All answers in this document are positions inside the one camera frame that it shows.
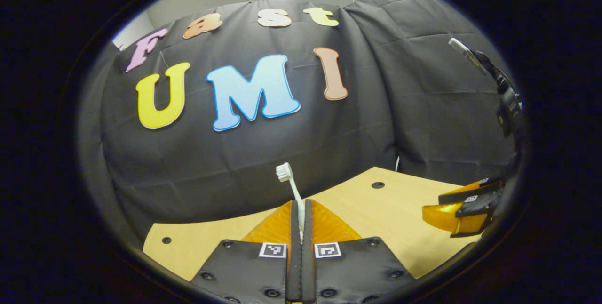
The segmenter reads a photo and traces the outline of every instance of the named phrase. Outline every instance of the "pink letter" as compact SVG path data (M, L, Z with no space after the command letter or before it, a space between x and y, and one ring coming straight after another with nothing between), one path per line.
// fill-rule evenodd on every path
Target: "pink letter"
M136 66L144 63L146 56L144 53L150 53L157 44L157 38L161 38L167 34L167 29L159 30L148 37L144 37L136 43L136 50L132 56L132 61L125 69L125 72L132 70Z

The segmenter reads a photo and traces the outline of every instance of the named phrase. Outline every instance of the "letter m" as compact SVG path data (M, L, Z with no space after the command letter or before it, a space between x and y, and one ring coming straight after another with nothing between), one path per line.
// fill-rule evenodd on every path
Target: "letter m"
M261 112L267 118L299 111L301 104L293 98L288 87L284 63L285 55L263 57L257 62L250 81L230 65L211 71L207 80L213 83L215 89L217 112L213 129L224 131L240 124L240 117L233 113L231 102L249 121L253 121L257 116L262 94L265 106Z

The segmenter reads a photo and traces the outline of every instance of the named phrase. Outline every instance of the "black fabric backdrop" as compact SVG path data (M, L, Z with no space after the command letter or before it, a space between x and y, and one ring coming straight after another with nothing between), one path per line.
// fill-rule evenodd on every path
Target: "black fabric backdrop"
M340 24L316 24L303 13L313 6L333 11ZM286 10L292 25L259 25L264 8ZM213 12L223 21L218 29L182 38L191 21ZM440 0L361 0L344 8L243 2L164 27L168 34L139 67L124 72L133 44L93 71L78 128L93 198L121 238L139 248L153 223L219 220L288 201L288 183L275 176L284 162L308 197L370 167L394 169L397 156L402 173L454 184L498 175L512 157L512 139L503 138L495 119L495 83L447 45L449 38L486 52L510 72L486 37ZM344 100L324 98L316 47L338 51L349 92ZM249 79L260 58L275 54L288 57L286 77L301 109L277 118L241 117L238 127L215 132L206 75L232 65ZM144 128L135 85L161 75L155 104L162 109L169 102L165 70L181 62L191 64L182 114L165 128Z

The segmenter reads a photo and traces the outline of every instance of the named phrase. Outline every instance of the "screw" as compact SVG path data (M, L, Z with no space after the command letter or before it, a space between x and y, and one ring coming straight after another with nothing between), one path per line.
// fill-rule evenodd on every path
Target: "screw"
M213 279L213 275L210 274L209 272L201 272L200 276L206 280L211 280Z
M364 298L364 300L362 301L362 303L371 302L372 300L374 300L374 299L376 299L378 297L380 297L380 296L377 296L377 295L368 296L368 297Z
M266 296L268 296L269 298L278 298L280 297L280 292L274 290L274 289L267 289L264 294Z
M337 291L335 289L325 289L322 290L322 292L320 293L320 296L324 297L324 298L330 298L330 297L334 297L337 295Z
M394 271L394 272L391 274L391 278L399 278L400 276L402 276L402 274L404 274L404 272L403 272L402 270L397 270L397 271Z

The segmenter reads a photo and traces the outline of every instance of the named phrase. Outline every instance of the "toothbrush head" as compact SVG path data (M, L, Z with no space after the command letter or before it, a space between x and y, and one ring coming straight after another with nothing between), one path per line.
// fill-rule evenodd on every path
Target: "toothbrush head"
M286 182L293 177L293 169L291 169L291 165L289 163L278 165L276 167L276 175L281 183Z

